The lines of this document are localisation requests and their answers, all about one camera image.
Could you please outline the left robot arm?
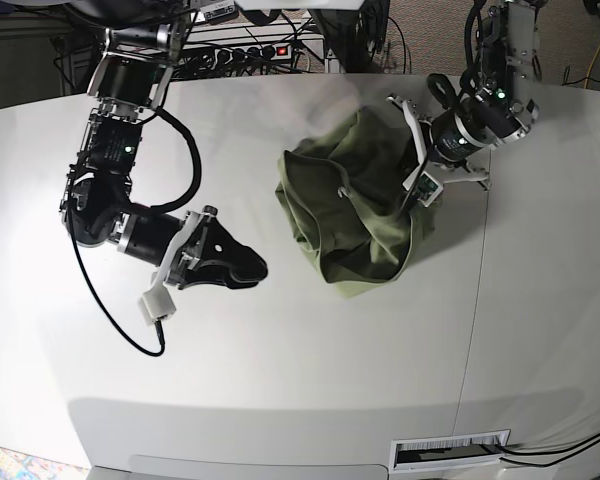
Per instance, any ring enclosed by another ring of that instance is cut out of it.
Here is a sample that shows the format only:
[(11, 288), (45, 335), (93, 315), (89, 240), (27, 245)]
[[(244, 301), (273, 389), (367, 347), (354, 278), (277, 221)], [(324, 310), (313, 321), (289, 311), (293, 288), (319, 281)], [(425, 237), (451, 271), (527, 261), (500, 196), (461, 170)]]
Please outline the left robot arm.
[(489, 173), (471, 164), (475, 154), (526, 137), (538, 118), (531, 86), (540, 77), (537, 17), (542, 1), (477, 1), (464, 28), (467, 68), (453, 86), (443, 74), (426, 79), (443, 111), (435, 118), (397, 95), (387, 100), (401, 111), (418, 161), (403, 186), (407, 197), (433, 203), (449, 183), (490, 186)]

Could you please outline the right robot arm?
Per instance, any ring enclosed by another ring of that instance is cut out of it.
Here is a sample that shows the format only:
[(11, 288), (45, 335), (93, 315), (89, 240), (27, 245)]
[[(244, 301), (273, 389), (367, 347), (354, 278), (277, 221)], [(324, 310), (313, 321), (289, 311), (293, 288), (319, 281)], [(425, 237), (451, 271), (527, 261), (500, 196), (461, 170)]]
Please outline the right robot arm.
[[(197, 9), (190, 1), (71, 1), (66, 11), (103, 31), (103, 52), (87, 89), (97, 106), (89, 115), (77, 160), (60, 204), (75, 248), (108, 241), (157, 267), (155, 282), (179, 289), (211, 284), (257, 286), (267, 265), (237, 242), (206, 207), (185, 220), (174, 216), (197, 194), (201, 156), (191, 131), (164, 107), (175, 67)], [(131, 198), (131, 171), (147, 120), (161, 119), (184, 139), (192, 178), (175, 199), (145, 206)]]

